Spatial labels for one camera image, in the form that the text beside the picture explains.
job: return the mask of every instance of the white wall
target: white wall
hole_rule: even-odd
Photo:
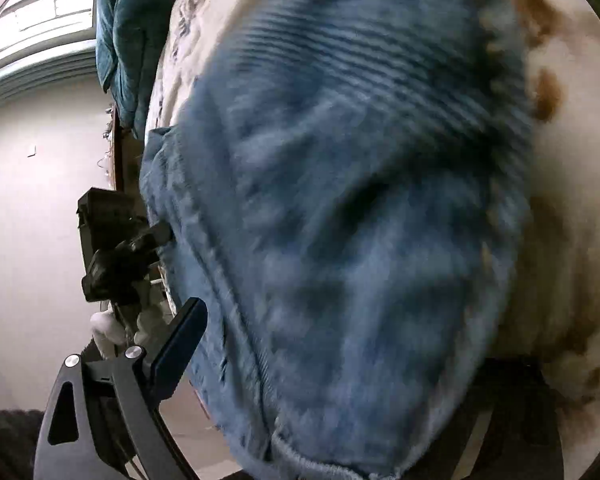
[[[44,408],[65,356],[91,337],[75,211],[109,187],[108,104],[91,76],[0,108],[0,408]]]

